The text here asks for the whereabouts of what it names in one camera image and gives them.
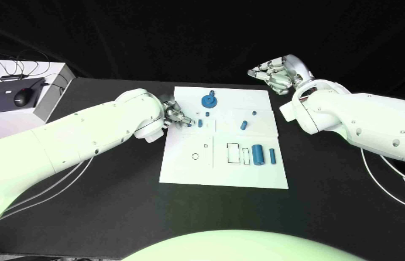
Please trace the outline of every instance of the white cable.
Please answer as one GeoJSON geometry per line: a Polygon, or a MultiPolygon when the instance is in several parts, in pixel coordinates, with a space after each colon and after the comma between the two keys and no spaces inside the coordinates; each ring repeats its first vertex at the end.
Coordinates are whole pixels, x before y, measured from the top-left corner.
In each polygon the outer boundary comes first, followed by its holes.
{"type": "MultiPolygon", "coordinates": [[[[362,156],[363,156],[363,161],[365,161],[365,167],[366,167],[366,169],[368,169],[368,171],[369,171],[368,162],[366,162],[366,160],[365,160],[363,149],[360,148],[360,150],[362,150],[362,156]]],[[[399,200],[399,199],[388,192],[388,190],[382,187],[382,185],[381,185],[381,183],[378,182],[376,178],[373,177],[373,174],[372,174],[370,171],[369,171],[369,175],[372,176],[372,179],[373,179],[373,181],[378,183],[381,189],[389,194],[389,196],[391,196],[398,202],[401,202],[401,203],[405,205],[405,202],[404,202],[402,200],[399,200]]]]}
{"type": "Polygon", "coordinates": [[[76,181],[78,178],[81,177],[82,173],[85,172],[85,170],[86,170],[86,168],[88,168],[88,165],[91,164],[91,161],[92,161],[92,158],[91,158],[91,160],[88,161],[86,167],[84,168],[81,174],[78,175],[78,177],[75,178],[75,180],[72,181],[72,183],[71,183],[50,198],[48,198],[46,200],[37,202],[36,204],[29,205],[27,207],[22,208],[20,210],[16,210],[16,211],[12,212],[10,214],[4,215],[4,216],[0,218],[0,220],[3,220],[4,218],[7,218],[9,216],[12,216],[13,214],[16,214],[17,212],[20,212],[22,210],[26,210],[27,208],[35,207],[37,204],[40,204],[40,203],[49,201],[56,195],[59,195],[59,193],[63,192],[63,190],[69,188],[69,186],[75,183],[75,181],[76,181]]]}
{"type": "Polygon", "coordinates": [[[27,201],[33,200],[36,197],[39,197],[42,194],[45,194],[52,188],[55,188],[55,186],[66,179],[66,177],[75,172],[75,170],[78,169],[78,167],[82,165],[82,162],[76,165],[76,167],[71,170],[71,172],[65,175],[65,177],[45,190],[42,191],[37,195],[35,195],[33,197],[27,198],[25,201],[19,202],[17,204],[14,204],[13,206],[10,206],[6,210],[12,210],[14,207],[17,207],[19,205],[25,204],[27,201]]]}
{"type": "Polygon", "coordinates": [[[383,161],[391,166],[391,168],[395,170],[395,172],[405,178],[404,173],[395,168],[395,166],[391,164],[391,162],[386,160],[386,158],[382,155],[379,155],[379,156],[382,157],[383,161]]]}

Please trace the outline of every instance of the black table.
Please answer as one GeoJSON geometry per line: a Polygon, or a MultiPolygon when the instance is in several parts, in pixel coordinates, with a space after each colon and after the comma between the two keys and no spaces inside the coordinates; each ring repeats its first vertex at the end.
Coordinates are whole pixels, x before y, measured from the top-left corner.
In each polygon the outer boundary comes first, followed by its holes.
{"type": "MultiPolygon", "coordinates": [[[[50,121],[112,101],[127,90],[144,88],[159,96],[172,93],[176,85],[268,90],[262,85],[78,78],[50,121]]],[[[0,252],[118,259],[187,233],[252,229],[304,237],[369,260],[401,260],[405,206],[372,181],[359,149],[336,133],[308,135],[295,121],[285,122],[278,106],[291,95],[277,96],[271,91],[270,99],[288,190],[159,183],[166,137],[154,143],[131,138],[95,157],[82,177],[56,198],[0,222],[0,252]]],[[[402,179],[379,157],[366,156],[376,176],[402,188],[402,179]]],[[[69,171],[39,182],[19,201],[69,171]]]]}

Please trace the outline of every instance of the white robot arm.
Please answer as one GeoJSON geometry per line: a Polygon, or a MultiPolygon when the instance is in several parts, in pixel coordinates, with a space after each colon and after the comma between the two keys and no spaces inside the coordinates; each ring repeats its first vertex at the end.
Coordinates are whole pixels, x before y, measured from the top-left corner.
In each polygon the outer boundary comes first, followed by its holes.
{"type": "Polygon", "coordinates": [[[288,88],[295,88],[293,100],[280,110],[285,120],[295,119],[308,134],[334,131],[352,145],[405,160],[404,100],[352,94],[340,84],[316,80],[294,55],[270,60],[248,74],[264,80],[277,94],[287,94],[288,88]]]}
{"type": "Polygon", "coordinates": [[[114,102],[0,139],[0,216],[40,180],[118,146],[133,134],[153,142],[173,122],[195,123],[174,97],[163,95],[159,100],[137,89],[114,102]]]}

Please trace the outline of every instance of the computer mouse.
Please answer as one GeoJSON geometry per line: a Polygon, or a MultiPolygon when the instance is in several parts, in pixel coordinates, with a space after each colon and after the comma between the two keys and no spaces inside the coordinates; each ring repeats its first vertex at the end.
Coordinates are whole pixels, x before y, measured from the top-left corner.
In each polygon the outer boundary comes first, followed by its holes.
{"type": "Polygon", "coordinates": [[[33,89],[32,88],[23,88],[14,96],[14,105],[17,107],[23,107],[27,105],[29,100],[32,99],[33,89]]]}

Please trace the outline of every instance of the blue object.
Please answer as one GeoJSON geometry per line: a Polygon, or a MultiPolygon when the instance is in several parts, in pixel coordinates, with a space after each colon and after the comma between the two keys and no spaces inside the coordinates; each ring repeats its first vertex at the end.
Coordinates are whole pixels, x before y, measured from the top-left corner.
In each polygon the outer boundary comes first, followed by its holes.
{"type": "Polygon", "coordinates": [[[255,166],[262,166],[264,165],[264,148],[261,145],[254,145],[251,147],[251,151],[254,154],[254,164],[255,166]]]}
{"type": "Polygon", "coordinates": [[[209,92],[209,95],[203,96],[200,103],[205,108],[213,108],[216,106],[216,98],[215,98],[213,90],[209,92]]]}
{"type": "Polygon", "coordinates": [[[246,125],[248,125],[248,122],[244,121],[244,122],[242,122],[242,125],[241,125],[241,130],[245,130],[245,129],[246,129],[246,125]]]}
{"type": "Polygon", "coordinates": [[[274,154],[274,149],[270,149],[270,159],[272,161],[272,164],[275,164],[275,154],[274,154]]]}

